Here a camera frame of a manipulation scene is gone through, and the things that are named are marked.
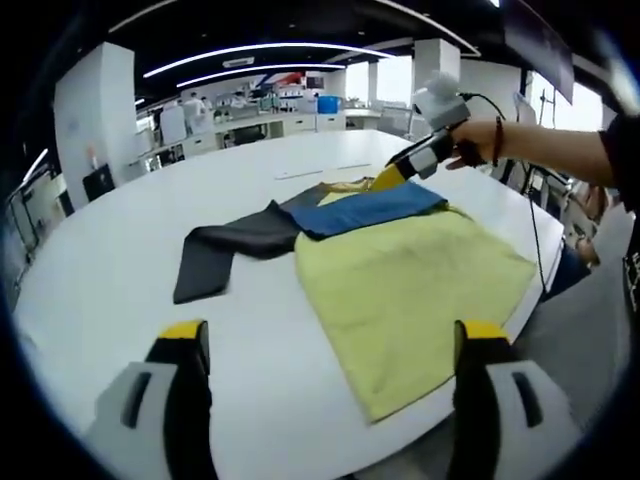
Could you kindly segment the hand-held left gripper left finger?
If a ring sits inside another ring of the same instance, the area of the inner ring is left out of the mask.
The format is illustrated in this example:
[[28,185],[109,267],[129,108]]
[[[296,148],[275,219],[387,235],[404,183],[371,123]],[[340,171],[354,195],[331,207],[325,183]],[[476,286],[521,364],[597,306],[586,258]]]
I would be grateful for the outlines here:
[[117,479],[215,479],[208,323],[178,322],[100,394],[85,441]]

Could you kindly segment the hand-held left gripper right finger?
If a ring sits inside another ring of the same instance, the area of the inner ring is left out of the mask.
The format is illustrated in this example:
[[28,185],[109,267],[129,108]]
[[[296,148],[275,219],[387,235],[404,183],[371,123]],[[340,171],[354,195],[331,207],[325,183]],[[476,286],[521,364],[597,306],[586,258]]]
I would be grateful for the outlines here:
[[498,325],[454,330],[451,479],[555,479],[581,431],[565,392]]

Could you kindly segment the person's right hand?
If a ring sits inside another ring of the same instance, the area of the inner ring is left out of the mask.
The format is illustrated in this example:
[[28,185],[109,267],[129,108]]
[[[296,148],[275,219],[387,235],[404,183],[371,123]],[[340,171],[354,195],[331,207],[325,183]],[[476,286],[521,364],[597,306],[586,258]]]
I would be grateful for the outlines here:
[[503,122],[494,120],[467,120],[449,129],[453,141],[448,170],[477,167],[482,163],[496,166],[504,140]]

